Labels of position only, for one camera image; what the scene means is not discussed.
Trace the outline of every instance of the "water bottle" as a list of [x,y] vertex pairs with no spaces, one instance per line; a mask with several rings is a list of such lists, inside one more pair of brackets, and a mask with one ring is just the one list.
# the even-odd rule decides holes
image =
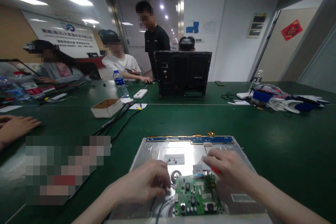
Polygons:
[[30,94],[28,94],[16,81],[7,77],[0,77],[0,88],[5,90],[5,93],[9,97],[13,97],[15,100],[29,100]]
[[31,79],[30,76],[25,76],[22,72],[14,72],[15,80],[18,82],[25,91],[30,94],[33,98],[37,99],[44,96],[44,93],[36,85],[36,83]]
[[263,73],[262,72],[263,72],[262,70],[259,70],[258,73],[255,74],[255,76],[254,76],[254,78],[252,80],[252,84],[251,84],[248,92],[250,92],[251,89],[254,90],[254,88],[256,86],[260,85],[260,82],[263,79]]
[[129,97],[130,95],[125,85],[124,77],[119,73],[118,70],[114,70],[113,78],[119,89],[120,97],[121,98]]

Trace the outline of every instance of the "cardboard box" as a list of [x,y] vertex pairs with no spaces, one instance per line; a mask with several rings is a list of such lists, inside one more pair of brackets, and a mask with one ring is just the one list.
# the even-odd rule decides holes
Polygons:
[[92,113],[97,118],[110,118],[117,113],[123,104],[120,99],[106,99],[91,108]]

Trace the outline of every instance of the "red sign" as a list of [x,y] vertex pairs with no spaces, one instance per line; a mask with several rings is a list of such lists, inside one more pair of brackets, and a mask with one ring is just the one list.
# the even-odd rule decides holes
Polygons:
[[287,26],[285,29],[281,31],[284,39],[286,41],[290,40],[291,38],[298,35],[300,32],[302,32],[303,29],[299,23],[299,21],[296,19],[293,23],[291,23],[289,26]]

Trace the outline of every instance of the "company logo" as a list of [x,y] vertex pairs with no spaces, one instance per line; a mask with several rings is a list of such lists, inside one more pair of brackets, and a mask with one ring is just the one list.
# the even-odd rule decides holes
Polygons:
[[71,24],[61,23],[61,25],[62,25],[62,28],[64,30],[70,30],[70,31],[73,31],[73,32],[75,31],[75,28]]

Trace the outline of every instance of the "white power bank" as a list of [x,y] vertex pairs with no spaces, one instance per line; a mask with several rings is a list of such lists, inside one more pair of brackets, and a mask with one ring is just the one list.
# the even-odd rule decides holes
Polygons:
[[133,98],[134,99],[141,99],[142,97],[145,96],[145,94],[147,94],[148,90],[147,89],[140,89],[139,92],[137,92]]

